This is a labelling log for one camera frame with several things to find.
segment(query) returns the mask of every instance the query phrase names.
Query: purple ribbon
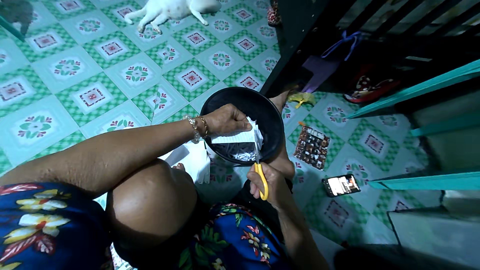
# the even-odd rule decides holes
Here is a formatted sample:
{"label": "purple ribbon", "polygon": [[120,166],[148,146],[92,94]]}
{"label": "purple ribbon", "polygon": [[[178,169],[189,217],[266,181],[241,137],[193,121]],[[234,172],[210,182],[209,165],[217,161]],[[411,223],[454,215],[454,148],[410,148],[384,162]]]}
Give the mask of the purple ribbon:
{"label": "purple ribbon", "polygon": [[348,41],[351,41],[353,40],[353,44],[352,46],[350,47],[350,52],[348,53],[347,57],[345,57],[345,61],[350,57],[350,54],[352,54],[353,52],[353,49],[355,48],[355,46],[357,46],[357,43],[360,42],[361,40],[361,36],[362,36],[362,32],[360,31],[357,31],[353,34],[351,34],[350,36],[347,36],[347,32],[346,31],[343,31],[342,33],[342,39],[337,41],[335,44],[333,44],[330,48],[328,48],[326,51],[324,51],[321,55],[322,58],[325,58],[327,57],[332,51],[334,51],[338,46],[340,46],[340,44],[344,43],[344,42],[348,42]]}

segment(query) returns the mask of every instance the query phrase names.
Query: phone screen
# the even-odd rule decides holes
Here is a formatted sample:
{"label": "phone screen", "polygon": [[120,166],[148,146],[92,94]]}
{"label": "phone screen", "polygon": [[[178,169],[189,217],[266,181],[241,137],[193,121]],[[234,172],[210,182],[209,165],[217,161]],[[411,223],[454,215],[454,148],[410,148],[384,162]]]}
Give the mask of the phone screen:
{"label": "phone screen", "polygon": [[327,179],[327,183],[332,190],[333,196],[350,194],[360,191],[353,175],[342,175]]}

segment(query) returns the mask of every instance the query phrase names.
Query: bracelet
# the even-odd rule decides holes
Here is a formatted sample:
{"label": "bracelet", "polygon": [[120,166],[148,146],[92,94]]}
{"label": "bracelet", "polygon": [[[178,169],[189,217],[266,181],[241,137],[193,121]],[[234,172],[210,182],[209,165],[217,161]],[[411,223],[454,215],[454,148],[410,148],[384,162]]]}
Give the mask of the bracelet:
{"label": "bracelet", "polygon": [[207,127],[207,122],[205,122],[205,119],[203,116],[201,115],[197,115],[197,117],[200,117],[200,120],[202,120],[202,122],[204,123],[204,126],[205,126],[205,134],[202,136],[202,138],[206,138],[207,135],[208,135],[208,127]]}
{"label": "bracelet", "polygon": [[185,115],[182,120],[185,120],[187,119],[188,122],[192,125],[193,127],[193,131],[194,131],[194,138],[192,140],[192,142],[194,144],[198,144],[200,142],[200,132],[198,132],[197,130],[197,121],[195,119],[193,119],[192,117],[190,117],[189,115]]}

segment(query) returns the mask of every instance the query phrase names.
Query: hand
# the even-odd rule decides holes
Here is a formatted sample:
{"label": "hand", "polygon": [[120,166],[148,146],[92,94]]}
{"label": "hand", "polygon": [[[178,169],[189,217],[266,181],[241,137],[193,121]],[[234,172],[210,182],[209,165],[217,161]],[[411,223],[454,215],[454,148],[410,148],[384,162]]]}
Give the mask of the hand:
{"label": "hand", "polygon": [[224,105],[215,111],[204,115],[209,134],[228,134],[235,131],[249,131],[252,125],[247,117],[232,104]]}
{"label": "hand", "polygon": [[[264,162],[261,162],[261,165],[268,184],[267,201],[277,210],[294,206],[293,196],[282,173]],[[254,198],[258,199],[260,197],[260,191],[264,193],[265,190],[262,179],[260,175],[255,172],[254,166],[250,168],[247,177],[251,181],[250,193]]]}

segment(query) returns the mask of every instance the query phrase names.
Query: black bowl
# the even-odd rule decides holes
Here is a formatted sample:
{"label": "black bowl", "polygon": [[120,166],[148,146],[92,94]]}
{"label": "black bowl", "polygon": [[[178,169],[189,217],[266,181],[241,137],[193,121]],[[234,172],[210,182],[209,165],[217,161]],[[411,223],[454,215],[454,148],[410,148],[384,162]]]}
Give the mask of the black bowl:
{"label": "black bowl", "polygon": [[[202,107],[202,115],[213,112],[226,104],[233,104],[240,111],[257,121],[257,125],[264,137],[263,146],[260,150],[262,158],[268,160],[273,157],[283,143],[283,120],[282,115],[275,105],[257,91],[244,87],[228,87],[211,95]],[[223,153],[223,148],[212,144],[210,138],[205,140],[208,146],[220,157],[230,162],[243,165],[252,165],[255,161],[241,161],[231,158],[228,153]]]}

